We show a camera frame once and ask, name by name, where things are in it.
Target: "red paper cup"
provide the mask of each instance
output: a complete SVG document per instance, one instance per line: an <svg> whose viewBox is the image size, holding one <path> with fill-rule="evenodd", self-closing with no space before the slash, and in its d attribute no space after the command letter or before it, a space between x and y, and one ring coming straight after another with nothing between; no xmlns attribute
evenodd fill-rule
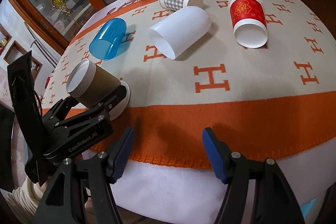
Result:
<svg viewBox="0 0 336 224"><path fill-rule="evenodd" d="M237 42L248 48L266 44L268 35L261 0L229 0L233 32Z"/></svg>

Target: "cup rim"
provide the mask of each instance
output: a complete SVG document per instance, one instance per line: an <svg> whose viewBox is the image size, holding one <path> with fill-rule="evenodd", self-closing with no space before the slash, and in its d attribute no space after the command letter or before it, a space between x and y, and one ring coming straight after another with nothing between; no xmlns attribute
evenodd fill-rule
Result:
<svg viewBox="0 0 336 224"><path fill-rule="evenodd" d="M157 30L148 28L147 35L151 41L153 41L154 46L169 59L175 60L177 55L173 47L169 44L167 39L163 37Z"/></svg>
<svg viewBox="0 0 336 224"><path fill-rule="evenodd" d="M266 36L266 40L263 41L262 43L255 44L255 45L244 43L244 42L239 42L238 39L236 38L236 31L237 31L237 29L239 27L241 27L243 25L247 25L247 24L252 24L252 25L256 25L256 26L260 27L263 30L263 33ZM235 39L236 39L237 43L239 45L241 45L243 47L247 47L247 48L259 48L259 47L262 47L262 46L264 46L267 43L267 40L268 40L267 28L265 27L265 25L262 24L259 20L256 20L256 19L253 19L253 18L245 18L245 19L242 19L242 20L238 21L235 24L234 28L233 28L233 33L234 33L234 36L235 36Z"/></svg>
<svg viewBox="0 0 336 224"><path fill-rule="evenodd" d="M82 79L79 81L78 85L73 89L69 90L69 85L71 81L73 80L73 77L79 70L79 68L88 62L87 70L82 77ZM88 59L83 59L81 62L79 62L75 68L71 71L67 84L66 84L66 92L69 93L72 97L78 98L84 94L84 92L89 88L91 85L93 78L96 74L96 64Z"/></svg>

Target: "wall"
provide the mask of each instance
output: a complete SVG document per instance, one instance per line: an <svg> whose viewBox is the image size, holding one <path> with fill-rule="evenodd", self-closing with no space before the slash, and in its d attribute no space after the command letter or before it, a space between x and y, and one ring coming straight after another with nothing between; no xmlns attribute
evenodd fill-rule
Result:
<svg viewBox="0 0 336 224"><path fill-rule="evenodd" d="M43 54L37 49L36 45L30 49L30 45L33 42L33 37L28 32L24 25L24 20L15 11L13 6L8 0L3 0L0 4L0 23L12 36L12 39L6 45L5 50L0 55L0 67L7 71L7 62L3 59L6 55L8 49L16 40L26 51L32 50L32 55L41 64L42 68L35 79L35 90L39 95L43 95L45 92L44 86L49 74L53 71L53 66L46 60ZM36 36L42 42L42 44L51 52L51 54L57 59L60 59L60 55L53 50L43 39L41 39L37 34Z"/></svg>

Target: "table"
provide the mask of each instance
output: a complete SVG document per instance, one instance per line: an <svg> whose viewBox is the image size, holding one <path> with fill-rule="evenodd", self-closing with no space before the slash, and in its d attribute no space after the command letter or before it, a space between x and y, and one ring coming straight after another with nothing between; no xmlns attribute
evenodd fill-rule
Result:
<svg viewBox="0 0 336 224"><path fill-rule="evenodd" d="M226 186L209 169L201 144L206 126L250 159L279 159L300 205L336 181L335 39L300 0L263 0L268 43L243 48L234 40L227 1L204 0L213 24L177 60L165 58L146 37L148 27L171 13L157 0L110 4L61 57L44 112L67 96L68 76L83 58L130 86L129 106L112 123L115 134L94 147L103 150L126 126L135 128L131 161L112 185L119 206L170 223L213 223ZM124 42L114 59L97 60L88 46L114 17L127 23ZM82 111L79 105L71 114ZM253 182L247 208L252 200Z"/></svg>

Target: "wall shelf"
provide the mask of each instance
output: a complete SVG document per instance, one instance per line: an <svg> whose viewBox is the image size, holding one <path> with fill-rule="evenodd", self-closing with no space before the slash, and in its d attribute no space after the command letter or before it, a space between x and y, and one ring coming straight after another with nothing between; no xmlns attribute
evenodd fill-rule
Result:
<svg viewBox="0 0 336 224"><path fill-rule="evenodd" d="M3 59L8 64L11 64L16 59L18 59L19 57L23 56L26 53L27 51L17 41L14 41L13 44L9 47ZM41 68L42 68L42 64L32 56L31 57L31 74L34 79L36 79Z"/></svg>
<svg viewBox="0 0 336 224"><path fill-rule="evenodd" d="M12 36L9 34L9 32L6 31L6 29L1 25L0 23L0 42L7 41L5 45L0 43L0 55L4 51L5 47L8 45L8 42L12 39Z"/></svg>

